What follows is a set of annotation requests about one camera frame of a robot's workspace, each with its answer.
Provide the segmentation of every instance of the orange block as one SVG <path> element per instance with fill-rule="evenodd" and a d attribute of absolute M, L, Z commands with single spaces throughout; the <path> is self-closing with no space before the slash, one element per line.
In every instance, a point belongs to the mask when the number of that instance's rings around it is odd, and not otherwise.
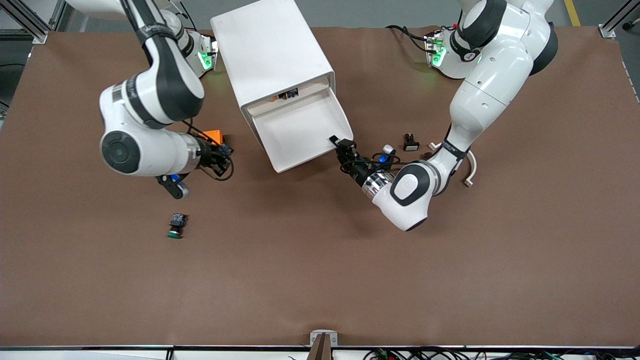
<path fill-rule="evenodd" d="M 205 135 L 213 139 L 213 142 L 222 145 L 222 132 L 220 130 L 209 130 L 204 132 Z"/>

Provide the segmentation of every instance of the brown table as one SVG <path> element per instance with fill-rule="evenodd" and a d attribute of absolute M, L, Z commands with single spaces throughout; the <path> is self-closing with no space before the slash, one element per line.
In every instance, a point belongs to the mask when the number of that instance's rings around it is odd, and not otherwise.
<path fill-rule="evenodd" d="M 459 81 L 388 29 L 314 33 L 362 153 L 443 138 Z M 463 168 L 403 233 L 333 154 L 276 174 L 224 73 L 195 124 L 232 134 L 231 181 L 192 174 L 177 201 L 112 172 L 98 96 L 145 57 L 132 33 L 51 33 L 0 132 L 0 343 L 637 345 L 640 106 L 615 41 L 558 35 L 474 144 L 473 188 Z"/>

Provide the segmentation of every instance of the white box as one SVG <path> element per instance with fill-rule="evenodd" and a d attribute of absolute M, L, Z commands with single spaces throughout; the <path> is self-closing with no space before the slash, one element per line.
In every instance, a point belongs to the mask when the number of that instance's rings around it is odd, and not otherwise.
<path fill-rule="evenodd" d="M 213 17 L 211 28 L 240 110 L 277 172 L 334 149 L 332 135 L 353 139 L 333 69 L 294 0 L 257 1 Z"/>

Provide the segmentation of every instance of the table surface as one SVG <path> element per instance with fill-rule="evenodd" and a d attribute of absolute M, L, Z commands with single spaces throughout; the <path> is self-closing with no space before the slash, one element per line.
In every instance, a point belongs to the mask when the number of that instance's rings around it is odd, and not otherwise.
<path fill-rule="evenodd" d="M 0 132 L 0 344 L 293 345 L 323 328 L 345 345 L 637 345 L 640 106 L 615 41 L 557 32 L 474 144 L 473 188 L 465 165 L 409 233 L 333 154 L 276 174 L 224 72 L 195 124 L 230 134 L 231 181 L 194 173 L 177 201 L 112 172 L 98 96 L 145 57 L 133 34 L 50 33 Z M 460 81 L 396 31 L 314 33 L 361 153 L 442 140 Z M 183 240 L 165 236 L 175 212 Z"/>

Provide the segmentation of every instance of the yellow tape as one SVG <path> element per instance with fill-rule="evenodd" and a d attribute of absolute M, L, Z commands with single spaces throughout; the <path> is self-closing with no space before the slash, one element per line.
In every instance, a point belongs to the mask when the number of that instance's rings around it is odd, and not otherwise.
<path fill-rule="evenodd" d="M 578 19 L 578 13 L 575 11 L 573 0 L 564 0 L 566 11 L 569 13 L 569 19 L 571 19 L 571 25 L 580 26 L 580 19 Z"/>

